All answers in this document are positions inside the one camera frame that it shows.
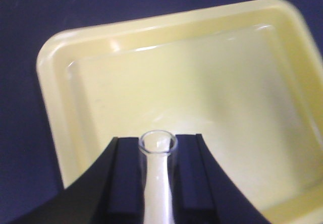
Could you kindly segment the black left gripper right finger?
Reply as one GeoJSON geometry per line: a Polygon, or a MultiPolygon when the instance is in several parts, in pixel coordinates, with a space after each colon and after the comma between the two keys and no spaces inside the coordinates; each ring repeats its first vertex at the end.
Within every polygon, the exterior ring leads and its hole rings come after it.
{"type": "Polygon", "coordinates": [[[177,135],[176,223],[269,223],[238,189],[203,136],[177,135]]]}

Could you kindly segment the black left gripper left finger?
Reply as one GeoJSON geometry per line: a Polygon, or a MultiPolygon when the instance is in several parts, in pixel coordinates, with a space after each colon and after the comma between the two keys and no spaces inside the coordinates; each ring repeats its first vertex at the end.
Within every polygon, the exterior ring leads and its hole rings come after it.
{"type": "Polygon", "coordinates": [[[137,137],[114,137],[72,185],[13,223],[142,223],[137,137]]]}

